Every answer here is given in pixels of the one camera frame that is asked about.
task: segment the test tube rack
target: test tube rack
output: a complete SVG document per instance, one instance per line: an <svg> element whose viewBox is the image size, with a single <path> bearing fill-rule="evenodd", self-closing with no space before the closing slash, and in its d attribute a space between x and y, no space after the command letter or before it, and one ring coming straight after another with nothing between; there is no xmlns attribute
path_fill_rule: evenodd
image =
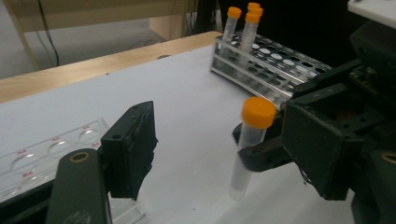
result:
<svg viewBox="0 0 396 224"><path fill-rule="evenodd" d="M227 43L221 36L215 39L210 70L273 102L278 110L295 86L332 69L262 35L256 35L251 52L244 52L238 48L241 36L236 32ZM246 66L239 63L242 57L248 58Z"/></svg>

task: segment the floor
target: floor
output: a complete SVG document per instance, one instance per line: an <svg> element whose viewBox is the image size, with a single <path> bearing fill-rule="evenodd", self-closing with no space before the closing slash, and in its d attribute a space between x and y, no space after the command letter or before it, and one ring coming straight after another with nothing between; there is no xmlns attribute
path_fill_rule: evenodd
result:
<svg viewBox="0 0 396 224"><path fill-rule="evenodd" d="M0 0L0 78L34 72L18 33ZM149 19L49 30L59 65L88 60L163 42L149 29ZM26 33L40 69L56 65L55 50L44 31Z"/></svg>

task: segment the rack hole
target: rack hole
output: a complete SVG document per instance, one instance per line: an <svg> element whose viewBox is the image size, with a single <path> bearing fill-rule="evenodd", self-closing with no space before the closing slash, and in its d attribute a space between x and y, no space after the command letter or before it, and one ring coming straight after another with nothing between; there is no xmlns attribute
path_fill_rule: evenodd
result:
<svg viewBox="0 0 396 224"><path fill-rule="evenodd" d="M256 67L256 68L259 68L259 69L262 69L262 68L264 68L264 67L262 67L261 65L259 65L259 64L254 64L254 66Z"/></svg>
<svg viewBox="0 0 396 224"><path fill-rule="evenodd" d="M264 57L264 54L261 53L260 51L255 51L255 52L254 52L254 56L259 57L259 58L263 58L263 57Z"/></svg>
<svg viewBox="0 0 396 224"><path fill-rule="evenodd" d="M322 69L322 68L315 68L315 70L317 70L317 72L319 73L325 73L326 70Z"/></svg>
<svg viewBox="0 0 396 224"><path fill-rule="evenodd" d="M236 58L235 57L230 57L230 58L228 58L231 62L236 62Z"/></svg>
<svg viewBox="0 0 396 224"><path fill-rule="evenodd" d="M276 50L276 48L274 46L268 46L267 49Z"/></svg>
<svg viewBox="0 0 396 224"><path fill-rule="evenodd" d="M311 64L311 63L303 62L302 64L303 64L305 67L312 67L312 64Z"/></svg>
<svg viewBox="0 0 396 224"><path fill-rule="evenodd" d="M295 61L295 62L299 62L300 61L300 59L299 58L297 58L297 57L294 57L294 56L291 56L290 57L293 61Z"/></svg>
<svg viewBox="0 0 396 224"><path fill-rule="evenodd" d="M283 50L280 50L277 52L278 54L282 55L282 56L289 56L289 54Z"/></svg>
<svg viewBox="0 0 396 224"><path fill-rule="evenodd" d="M249 67L247 70L248 70L249 72L251 72L251 73L257 73L257 72L258 72L257 69L254 68L254 67Z"/></svg>

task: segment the test tube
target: test tube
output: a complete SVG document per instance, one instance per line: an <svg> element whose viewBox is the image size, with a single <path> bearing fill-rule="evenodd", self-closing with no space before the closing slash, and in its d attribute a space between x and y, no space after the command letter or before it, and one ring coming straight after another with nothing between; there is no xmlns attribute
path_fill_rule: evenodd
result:
<svg viewBox="0 0 396 224"><path fill-rule="evenodd" d="M230 43L233 40L233 33L235 32L236 24L238 23L239 18L241 17L242 10L238 7L229 7L227 11L227 21L224 27L224 34L222 36L222 41L226 43ZM224 46L220 46L219 56L224 58L227 55L227 48ZM217 66L222 67L224 62L218 60Z"/></svg>
<svg viewBox="0 0 396 224"><path fill-rule="evenodd" d="M253 7L249 9L248 12L262 16L262 13L264 13L264 9L262 9L262 7Z"/></svg>
<svg viewBox="0 0 396 224"><path fill-rule="evenodd" d="M254 3L254 2L249 2L249 3L247 4L247 10L248 10L248 12L250 12L250 10L253 9L254 7L260 7L260 4L259 4L259 3Z"/></svg>
<svg viewBox="0 0 396 224"><path fill-rule="evenodd" d="M245 27L242 33L242 40L239 49L246 53L250 53L251 46L254 42L254 38L256 37L257 27L259 26L260 15L255 13L248 12L245 17ZM239 55L239 67L246 67L248 63L248 58L242 55ZM238 78L243 78L244 74L237 72L236 76Z"/></svg>
<svg viewBox="0 0 396 224"><path fill-rule="evenodd" d="M242 128L239 136L238 152L247 147L258 145L264 139L267 128L272 125L276 115L275 106L261 97L248 98L242 109ZM245 196L251 172L245 167L239 155L235 156L230 197L240 201Z"/></svg>

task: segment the wooden table edge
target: wooden table edge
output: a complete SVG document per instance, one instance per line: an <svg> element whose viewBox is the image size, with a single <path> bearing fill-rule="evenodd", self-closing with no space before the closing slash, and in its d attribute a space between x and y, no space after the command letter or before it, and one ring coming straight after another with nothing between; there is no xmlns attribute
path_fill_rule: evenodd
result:
<svg viewBox="0 0 396 224"><path fill-rule="evenodd" d="M0 79L0 103L99 77L141 63L212 45L219 32L192 35L140 49L127 50L83 62Z"/></svg>

